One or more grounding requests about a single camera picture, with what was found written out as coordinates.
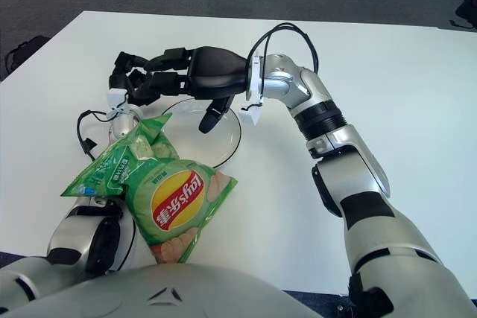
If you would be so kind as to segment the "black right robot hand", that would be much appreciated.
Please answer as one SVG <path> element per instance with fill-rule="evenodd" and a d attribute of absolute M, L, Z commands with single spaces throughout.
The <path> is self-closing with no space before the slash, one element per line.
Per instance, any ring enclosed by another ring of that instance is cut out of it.
<path fill-rule="evenodd" d="M 228 112 L 234 97 L 247 89 L 246 65 L 245 58 L 223 48 L 168 49 L 143 66 L 146 74 L 135 84 L 129 102 L 145 106 L 163 95 L 210 100 L 198 127 L 207 134 Z"/>

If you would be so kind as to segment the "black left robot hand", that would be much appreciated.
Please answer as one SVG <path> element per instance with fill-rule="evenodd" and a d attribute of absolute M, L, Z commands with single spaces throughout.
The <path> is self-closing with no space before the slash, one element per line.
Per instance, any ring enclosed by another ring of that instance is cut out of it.
<path fill-rule="evenodd" d="M 114 69 L 109 77 L 109 89 L 125 89 L 128 95 L 128 103 L 137 106 L 145 106 L 148 101 L 139 97 L 136 90 L 145 82 L 146 74 L 140 72 L 148 62 L 143 57 L 119 53 L 114 62 Z"/>

